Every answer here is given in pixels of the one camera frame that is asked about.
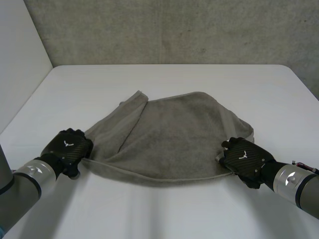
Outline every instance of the gray towel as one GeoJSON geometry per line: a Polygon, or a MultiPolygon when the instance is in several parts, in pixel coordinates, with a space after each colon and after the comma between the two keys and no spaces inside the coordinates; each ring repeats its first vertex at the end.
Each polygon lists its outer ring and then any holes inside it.
{"type": "Polygon", "coordinates": [[[94,143],[82,160],[105,178],[168,186],[231,173],[215,158],[233,137],[253,141],[253,128],[206,93],[148,101],[137,91],[86,131],[94,143]]]}

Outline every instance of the table surface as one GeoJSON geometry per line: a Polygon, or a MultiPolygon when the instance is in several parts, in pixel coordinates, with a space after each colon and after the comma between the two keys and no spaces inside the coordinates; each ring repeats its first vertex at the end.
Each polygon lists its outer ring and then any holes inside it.
{"type": "MultiPolygon", "coordinates": [[[[12,169],[62,129],[86,130],[137,90],[150,100],[202,91],[252,125],[278,161],[319,167],[319,103],[281,65],[102,65],[54,68],[0,135],[12,169]]],[[[237,177],[171,188],[60,176],[6,239],[318,238],[318,221],[265,185],[237,177]]]]}

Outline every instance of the robotic hand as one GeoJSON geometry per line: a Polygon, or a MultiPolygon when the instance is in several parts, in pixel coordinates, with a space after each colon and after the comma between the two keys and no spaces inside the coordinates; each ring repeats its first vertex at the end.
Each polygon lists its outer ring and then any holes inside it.
{"type": "Polygon", "coordinates": [[[261,173],[263,167],[276,162],[269,152],[243,138],[232,137],[224,141],[222,147],[226,148],[225,157],[219,162],[238,175],[249,188],[259,189],[265,182],[261,173]]]}
{"type": "Polygon", "coordinates": [[[265,183],[281,197],[319,219],[319,171],[302,163],[277,162],[261,147],[243,138],[230,138],[222,147],[219,163],[231,170],[249,187],[265,183]]]}
{"type": "Polygon", "coordinates": [[[70,179],[80,176],[78,164],[84,157],[89,157],[93,149],[93,142],[87,139],[81,130],[61,131],[42,151],[41,160],[49,164],[58,178],[60,173],[70,179]]]}
{"type": "Polygon", "coordinates": [[[0,239],[53,188],[61,173],[77,179],[78,164],[92,149],[93,143],[84,132],[69,128],[61,131],[40,157],[12,173],[0,147],[0,239]]]}

